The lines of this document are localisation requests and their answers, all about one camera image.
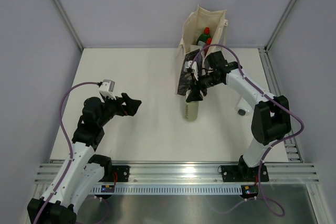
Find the sage green bottle cream cap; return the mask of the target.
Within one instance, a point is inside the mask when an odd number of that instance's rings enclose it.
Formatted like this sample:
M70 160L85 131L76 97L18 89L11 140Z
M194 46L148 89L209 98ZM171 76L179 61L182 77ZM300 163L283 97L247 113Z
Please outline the sage green bottle cream cap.
M184 107L183 107L183 118L188 122L193 122L198 117L198 101L187 102L188 95L190 90L186 92L184 98Z

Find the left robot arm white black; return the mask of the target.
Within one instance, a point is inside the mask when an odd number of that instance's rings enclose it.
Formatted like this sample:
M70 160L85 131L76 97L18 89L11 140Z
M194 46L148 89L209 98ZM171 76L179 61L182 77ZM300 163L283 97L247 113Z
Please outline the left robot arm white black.
M76 222L78 210L94 185L114 176L111 158L96 154L103 127L114 116L134 116L141 103L126 93L116 99L101 96L84 102L69 156L43 195L28 203L31 223Z

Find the small white bottle black cap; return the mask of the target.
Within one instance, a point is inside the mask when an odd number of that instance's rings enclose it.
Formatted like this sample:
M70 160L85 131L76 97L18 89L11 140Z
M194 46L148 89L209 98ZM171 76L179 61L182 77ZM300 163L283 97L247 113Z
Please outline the small white bottle black cap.
M252 113L253 109L249 103L241 97L235 106L235 110L241 116L246 116Z

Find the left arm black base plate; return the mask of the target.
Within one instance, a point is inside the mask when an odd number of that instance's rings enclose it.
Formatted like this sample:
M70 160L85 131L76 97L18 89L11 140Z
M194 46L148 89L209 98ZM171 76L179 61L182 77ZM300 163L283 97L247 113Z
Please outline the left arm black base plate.
M104 171L103 182L128 182L130 166L109 165Z

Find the green bottle red cap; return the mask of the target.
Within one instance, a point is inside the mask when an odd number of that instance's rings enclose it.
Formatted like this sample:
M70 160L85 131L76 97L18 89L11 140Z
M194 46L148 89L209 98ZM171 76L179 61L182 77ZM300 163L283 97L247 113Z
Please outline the green bottle red cap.
M205 27L203 32L199 35L197 41L196 41L196 45L198 46L204 46L207 42L207 40L211 38L210 35L210 28L209 27Z

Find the red squeeze bottle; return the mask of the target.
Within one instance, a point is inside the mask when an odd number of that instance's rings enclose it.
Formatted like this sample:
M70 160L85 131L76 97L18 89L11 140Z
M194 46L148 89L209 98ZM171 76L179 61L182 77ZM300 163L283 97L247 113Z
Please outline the red squeeze bottle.
M205 46L208 46L212 43L212 38L208 38L206 43L205 43Z

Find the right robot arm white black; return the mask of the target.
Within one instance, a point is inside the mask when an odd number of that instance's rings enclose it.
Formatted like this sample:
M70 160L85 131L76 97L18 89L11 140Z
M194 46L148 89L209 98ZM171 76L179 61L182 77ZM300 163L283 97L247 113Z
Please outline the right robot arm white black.
M269 179L263 175L266 151L291 131L288 99L263 90L249 79L238 61L228 62L220 51L211 53L207 62L210 70L204 75L199 73L196 61L184 64L184 71L192 76L186 102L202 101L208 88L222 83L235 90L253 112L253 140L237 165L222 167L223 181L267 182Z

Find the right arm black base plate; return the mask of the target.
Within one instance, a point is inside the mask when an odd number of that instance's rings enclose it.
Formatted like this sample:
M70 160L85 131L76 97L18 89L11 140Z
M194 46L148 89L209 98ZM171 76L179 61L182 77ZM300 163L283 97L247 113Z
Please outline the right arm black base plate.
M245 165L221 165L220 174L223 182L256 182L258 181L259 167L247 167Z

